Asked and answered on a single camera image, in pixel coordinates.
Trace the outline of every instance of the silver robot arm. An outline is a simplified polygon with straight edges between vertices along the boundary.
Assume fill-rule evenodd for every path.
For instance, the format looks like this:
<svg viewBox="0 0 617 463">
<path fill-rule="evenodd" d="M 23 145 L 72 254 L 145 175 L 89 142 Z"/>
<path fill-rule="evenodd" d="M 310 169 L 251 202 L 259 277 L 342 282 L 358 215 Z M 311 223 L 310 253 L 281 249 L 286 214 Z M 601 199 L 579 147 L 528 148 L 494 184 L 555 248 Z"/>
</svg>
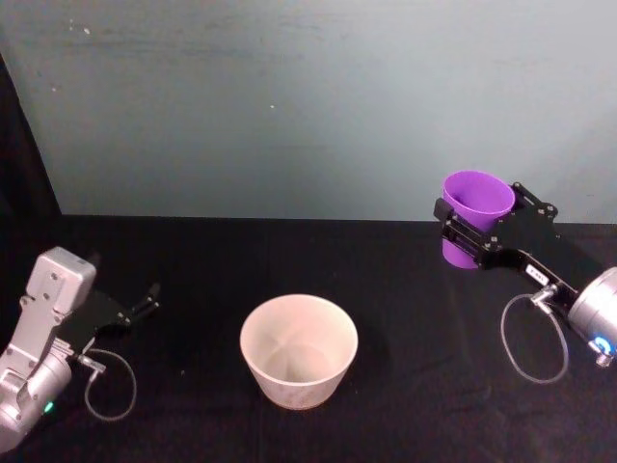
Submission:
<svg viewBox="0 0 617 463">
<path fill-rule="evenodd" d="M 84 303 L 95 276 L 92 264 L 62 248 L 37 259 L 19 301 L 21 317 L 0 357 L 0 453 L 21 442 L 70 381 L 67 357 L 73 352 L 56 332 Z"/>
</svg>

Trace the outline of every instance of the gray wall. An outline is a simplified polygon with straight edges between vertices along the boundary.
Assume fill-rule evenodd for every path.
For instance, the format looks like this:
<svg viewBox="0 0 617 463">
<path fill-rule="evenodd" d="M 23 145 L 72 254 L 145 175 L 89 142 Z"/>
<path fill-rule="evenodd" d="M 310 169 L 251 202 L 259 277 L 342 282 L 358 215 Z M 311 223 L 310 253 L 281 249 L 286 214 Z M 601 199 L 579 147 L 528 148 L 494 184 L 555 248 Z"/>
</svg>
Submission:
<svg viewBox="0 0 617 463">
<path fill-rule="evenodd" d="M 65 213 L 430 220 L 442 178 L 617 217 L 614 0 L 5 0 Z"/>
</svg>

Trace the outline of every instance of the purple cup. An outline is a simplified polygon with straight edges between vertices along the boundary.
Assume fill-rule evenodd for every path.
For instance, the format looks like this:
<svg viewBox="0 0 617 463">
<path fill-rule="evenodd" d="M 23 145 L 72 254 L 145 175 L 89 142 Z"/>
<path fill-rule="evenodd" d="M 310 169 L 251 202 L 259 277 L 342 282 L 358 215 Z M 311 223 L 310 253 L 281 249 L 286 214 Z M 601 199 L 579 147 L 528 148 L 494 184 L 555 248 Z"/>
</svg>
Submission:
<svg viewBox="0 0 617 463">
<path fill-rule="evenodd" d="M 478 171 L 460 171 L 443 183 L 443 198 L 470 224 L 486 232 L 512 210 L 516 197 L 503 180 Z M 460 268 L 477 268 L 473 258 L 447 239 L 443 240 L 445 260 Z"/>
</svg>

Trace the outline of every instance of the blue light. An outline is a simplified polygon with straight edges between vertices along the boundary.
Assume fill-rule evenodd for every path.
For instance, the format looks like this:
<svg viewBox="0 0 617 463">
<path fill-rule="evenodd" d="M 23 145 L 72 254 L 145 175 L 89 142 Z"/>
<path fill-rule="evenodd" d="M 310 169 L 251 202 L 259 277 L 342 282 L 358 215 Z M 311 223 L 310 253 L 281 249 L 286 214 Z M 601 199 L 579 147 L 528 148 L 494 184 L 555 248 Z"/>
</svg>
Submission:
<svg viewBox="0 0 617 463">
<path fill-rule="evenodd" d="M 608 343 L 607 340 L 605 340 L 604 338 L 601 337 L 596 337 L 594 339 L 594 343 L 602 350 L 602 352 L 604 354 L 610 354 L 610 351 L 612 350 L 610 348 L 610 344 Z"/>
</svg>

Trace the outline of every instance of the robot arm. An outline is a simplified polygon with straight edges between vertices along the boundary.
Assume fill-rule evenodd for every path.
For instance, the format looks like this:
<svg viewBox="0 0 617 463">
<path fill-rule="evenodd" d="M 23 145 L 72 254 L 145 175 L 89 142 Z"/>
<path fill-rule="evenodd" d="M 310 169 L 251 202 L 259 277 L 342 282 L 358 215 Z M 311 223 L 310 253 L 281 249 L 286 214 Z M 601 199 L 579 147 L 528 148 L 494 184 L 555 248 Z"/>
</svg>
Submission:
<svg viewBox="0 0 617 463">
<path fill-rule="evenodd" d="M 70 363 L 105 366 L 84 354 L 102 328 L 128 328 L 156 308 L 158 285 L 130 311 L 91 291 L 96 268 L 62 248 L 37 259 L 21 316 L 0 357 L 0 454 L 16 447 L 71 378 Z"/>
<path fill-rule="evenodd" d="M 557 306 L 598 354 L 598 365 L 607 367 L 617 346 L 617 267 L 605 269 L 563 238 L 553 226 L 554 205 L 518 182 L 511 187 L 514 208 L 486 232 L 437 199 L 434 215 L 442 223 L 443 238 L 471 255 L 481 269 L 509 267 L 525 275 L 540 288 L 532 302 L 545 312 L 551 312 L 547 302 Z"/>
</svg>

